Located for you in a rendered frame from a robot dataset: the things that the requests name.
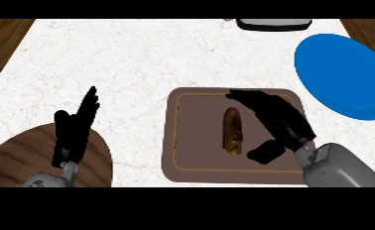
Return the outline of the blue plate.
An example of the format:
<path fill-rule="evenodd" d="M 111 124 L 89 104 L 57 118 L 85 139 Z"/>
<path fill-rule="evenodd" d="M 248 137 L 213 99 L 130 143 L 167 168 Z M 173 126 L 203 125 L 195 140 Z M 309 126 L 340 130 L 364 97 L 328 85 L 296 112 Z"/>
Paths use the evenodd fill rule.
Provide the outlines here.
<path fill-rule="evenodd" d="M 296 48 L 294 67 L 309 93 L 333 111 L 375 120 L 375 51 L 344 36 L 318 34 Z"/>

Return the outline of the brown tray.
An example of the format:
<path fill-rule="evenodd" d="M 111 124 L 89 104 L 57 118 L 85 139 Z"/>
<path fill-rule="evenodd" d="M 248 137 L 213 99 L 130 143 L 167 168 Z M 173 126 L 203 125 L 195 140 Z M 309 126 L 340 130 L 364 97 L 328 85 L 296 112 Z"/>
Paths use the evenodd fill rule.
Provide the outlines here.
<path fill-rule="evenodd" d="M 293 152 L 263 165 L 247 152 L 274 138 L 226 88 L 181 87 L 167 99 L 161 168 L 176 182 L 302 184 Z"/>

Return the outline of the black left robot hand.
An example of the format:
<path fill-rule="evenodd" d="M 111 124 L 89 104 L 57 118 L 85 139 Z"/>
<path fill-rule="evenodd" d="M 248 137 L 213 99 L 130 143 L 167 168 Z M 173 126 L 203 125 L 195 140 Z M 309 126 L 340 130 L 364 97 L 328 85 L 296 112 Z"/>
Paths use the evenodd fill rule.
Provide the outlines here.
<path fill-rule="evenodd" d="M 86 154 L 95 115 L 99 109 L 96 88 L 92 87 L 76 114 L 65 110 L 55 113 L 57 147 L 52 166 L 59 168 L 62 163 L 79 163 Z"/>

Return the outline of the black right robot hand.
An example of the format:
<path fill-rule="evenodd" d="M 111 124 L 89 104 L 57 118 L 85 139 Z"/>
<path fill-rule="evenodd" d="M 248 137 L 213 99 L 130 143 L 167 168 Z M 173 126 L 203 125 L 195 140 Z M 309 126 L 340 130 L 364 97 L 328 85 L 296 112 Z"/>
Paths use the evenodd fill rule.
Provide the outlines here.
<path fill-rule="evenodd" d="M 285 152 L 294 152 L 316 138 L 310 124 L 291 104 L 278 96 L 260 90 L 232 89 L 226 95 L 240 101 L 256 113 L 274 138 L 247 152 L 250 160 L 269 164 Z"/>

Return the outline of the dark grey appliance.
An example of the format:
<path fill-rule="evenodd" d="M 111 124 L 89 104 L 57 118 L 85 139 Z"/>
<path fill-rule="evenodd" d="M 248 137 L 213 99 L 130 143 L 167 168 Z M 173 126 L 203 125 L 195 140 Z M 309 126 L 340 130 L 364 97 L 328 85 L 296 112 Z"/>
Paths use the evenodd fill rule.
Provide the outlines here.
<path fill-rule="evenodd" d="M 303 31 L 312 24 L 310 19 L 238 19 L 238 26 L 248 31 L 290 32 Z"/>

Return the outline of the brown sweet potato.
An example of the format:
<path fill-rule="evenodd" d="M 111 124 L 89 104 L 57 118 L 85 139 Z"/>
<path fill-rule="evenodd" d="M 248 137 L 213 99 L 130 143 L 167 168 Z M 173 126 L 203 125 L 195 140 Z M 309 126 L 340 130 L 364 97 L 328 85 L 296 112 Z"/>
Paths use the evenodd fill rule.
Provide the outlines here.
<path fill-rule="evenodd" d="M 243 153 L 244 133 L 241 112 L 231 107 L 223 118 L 223 149 L 229 154 Z"/>

